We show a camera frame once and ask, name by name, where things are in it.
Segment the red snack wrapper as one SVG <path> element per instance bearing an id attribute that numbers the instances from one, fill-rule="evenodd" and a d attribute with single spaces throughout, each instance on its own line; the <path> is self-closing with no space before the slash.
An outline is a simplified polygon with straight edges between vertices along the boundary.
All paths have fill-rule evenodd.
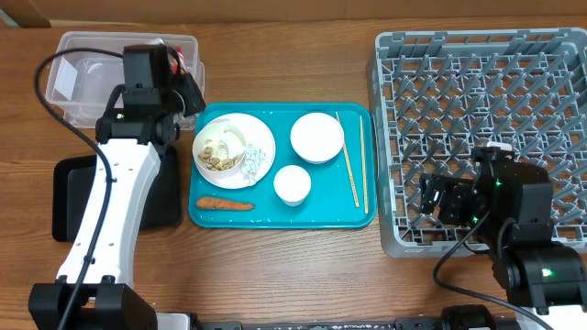
<path id="1" fill-rule="evenodd" d="M 171 55 L 172 72 L 176 75 L 184 75 L 188 72 L 184 62 L 183 52 L 181 48 L 168 47 L 168 52 Z"/>

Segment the cream bowl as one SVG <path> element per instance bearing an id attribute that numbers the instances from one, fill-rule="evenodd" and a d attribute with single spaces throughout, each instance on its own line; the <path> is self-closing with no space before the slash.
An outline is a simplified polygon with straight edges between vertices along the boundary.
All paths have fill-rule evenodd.
<path id="1" fill-rule="evenodd" d="M 229 122 L 209 124 L 194 138 L 195 166 L 208 178 L 227 178 L 243 167 L 246 146 L 246 139 L 238 127 Z"/>

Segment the white tissue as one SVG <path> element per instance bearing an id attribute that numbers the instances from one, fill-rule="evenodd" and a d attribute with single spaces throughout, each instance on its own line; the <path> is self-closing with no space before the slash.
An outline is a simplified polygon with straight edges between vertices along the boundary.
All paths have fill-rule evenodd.
<path id="1" fill-rule="evenodd" d="M 261 149 L 253 144 L 248 144 L 245 147 L 245 158 L 243 167 L 240 173 L 249 183 L 255 183 L 258 179 L 256 178 L 261 166 L 266 162 L 266 154 Z"/>

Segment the white cup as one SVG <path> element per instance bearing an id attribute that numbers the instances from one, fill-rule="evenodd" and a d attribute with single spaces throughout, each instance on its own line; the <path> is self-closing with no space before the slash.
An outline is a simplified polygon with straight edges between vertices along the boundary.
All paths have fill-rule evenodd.
<path id="1" fill-rule="evenodd" d="M 273 180 L 276 194 L 289 206 L 301 204 L 311 191 L 309 173 L 297 165 L 288 165 L 277 171 Z"/>

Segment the food scraps and rice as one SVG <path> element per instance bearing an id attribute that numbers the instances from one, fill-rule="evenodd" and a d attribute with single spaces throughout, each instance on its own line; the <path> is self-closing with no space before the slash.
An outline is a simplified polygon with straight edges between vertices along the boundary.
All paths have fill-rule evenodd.
<path id="1" fill-rule="evenodd" d="M 234 131 L 223 131 L 204 140 L 204 145 L 197 153 L 197 158 L 209 171 L 229 171 L 244 159 L 245 144 Z"/>

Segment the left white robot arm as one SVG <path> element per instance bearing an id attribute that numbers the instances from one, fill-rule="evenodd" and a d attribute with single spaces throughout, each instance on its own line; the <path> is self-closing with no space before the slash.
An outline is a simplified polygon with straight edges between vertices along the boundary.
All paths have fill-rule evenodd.
<path id="1" fill-rule="evenodd" d="M 39 329 L 191 329 L 188 313 L 157 313 L 133 289 L 138 231 L 178 122 L 205 109 L 197 83 L 126 75 L 96 122 L 93 185 L 74 245 L 53 283 L 33 286 Z"/>

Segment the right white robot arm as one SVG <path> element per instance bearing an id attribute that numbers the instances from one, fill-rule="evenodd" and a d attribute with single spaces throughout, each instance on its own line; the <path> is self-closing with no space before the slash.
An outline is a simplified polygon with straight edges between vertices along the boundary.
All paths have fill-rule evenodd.
<path id="1" fill-rule="evenodd" d="M 515 311 L 518 328 L 585 328 L 586 266 L 573 248 L 552 239 L 547 171 L 510 154 L 475 161 L 479 169 L 471 180 L 423 175 L 421 213 L 437 212 L 444 225 L 467 226 L 489 248 L 506 298 L 482 299 Z"/>

